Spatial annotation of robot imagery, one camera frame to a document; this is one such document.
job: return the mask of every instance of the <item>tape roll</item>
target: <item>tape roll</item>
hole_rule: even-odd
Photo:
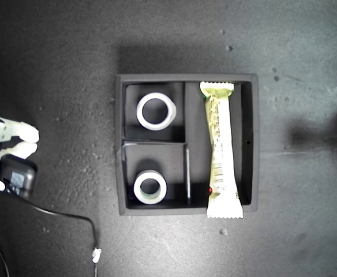
[[[150,123],[143,116],[144,105],[147,104],[147,102],[152,99],[159,99],[163,101],[167,106],[167,116],[161,123],[157,124]],[[145,95],[142,99],[140,99],[136,109],[136,116],[138,118],[139,123],[146,129],[151,131],[160,131],[168,127],[174,120],[176,116],[176,106],[174,102],[172,102],[171,99],[167,97],[165,94],[159,92],[152,92]]]
[[[141,189],[141,184],[148,179],[156,180],[157,183],[159,184],[159,189],[155,193],[152,194],[145,193]],[[138,198],[138,200],[144,204],[148,205],[157,204],[164,199],[166,193],[167,193],[166,181],[164,180],[162,175],[155,170],[142,171],[135,180],[134,194],[136,198]]]

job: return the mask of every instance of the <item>dark gray surface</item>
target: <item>dark gray surface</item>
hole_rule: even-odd
[[[115,74],[166,72],[259,75],[257,212],[118,215]],[[98,221],[100,276],[337,276],[337,1],[0,1],[0,115],[40,129],[34,202]],[[92,276],[91,243],[0,195],[12,276]]]

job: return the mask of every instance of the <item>black tray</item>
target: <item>black tray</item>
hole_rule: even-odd
[[[212,149],[199,83],[231,82],[231,133],[235,180],[244,211],[257,209],[259,178],[259,100],[255,74],[127,74],[116,77],[115,128],[117,191],[120,215],[204,214],[208,204]],[[169,127],[150,131],[136,118],[138,101],[160,92],[175,103]],[[160,118],[151,101],[144,116]],[[167,183],[160,203],[145,205],[133,193],[143,170],[156,170]]]

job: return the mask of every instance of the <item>white object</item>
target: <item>white object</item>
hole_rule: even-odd
[[[144,105],[147,104],[147,102],[152,99],[159,99],[163,101],[167,106],[167,116],[161,123],[157,124],[150,123],[143,116]],[[174,102],[172,102],[171,99],[166,95],[158,92],[153,92],[145,95],[142,99],[140,99],[136,110],[136,116],[138,118],[139,123],[146,129],[151,131],[160,131],[168,127],[174,120],[176,116],[176,106]]]
[[[141,189],[141,184],[148,179],[156,180],[159,184],[159,189],[152,194],[145,193]],[[144,204],[152,205],[157,204],[161,202],[167,193],[167,185],[166,181],[162,177],[161,174],[159,174],[155,170],[145,170],[141,172],[138,177],[135,180],[134,183],[134,194],[138,200]]]
[[[93,263],[97,264],[100,258],[100,254],[102,253],[102,250],[100,248],[94,248],[93,251]]]
[[[16,144],[13,148],[0,150],[0,159],[6,154],[12,154],[22,159],[27,159],[31,154],[34,154],[38,148],[36,143],[28,143],[22,141]]]
[[[13,148],[1,150],[0,159],[6,154],[26,159],[38,148],[36,143],[39,141],[39,131],[35,127],[25,122],[17,122],[0,117],[0,143],[10,141],[12,137],[19,137],[24,141]]]
[[[234,172],[229,96],[234,92],[231,83],[200,83],[205,95],[205,110],[212,144],[212,193],[208,198],[208,218],[243,218]]]
[[[6,189],[6,185],[2,181],[0,181],[0,192],[4,192],[5,189]]]

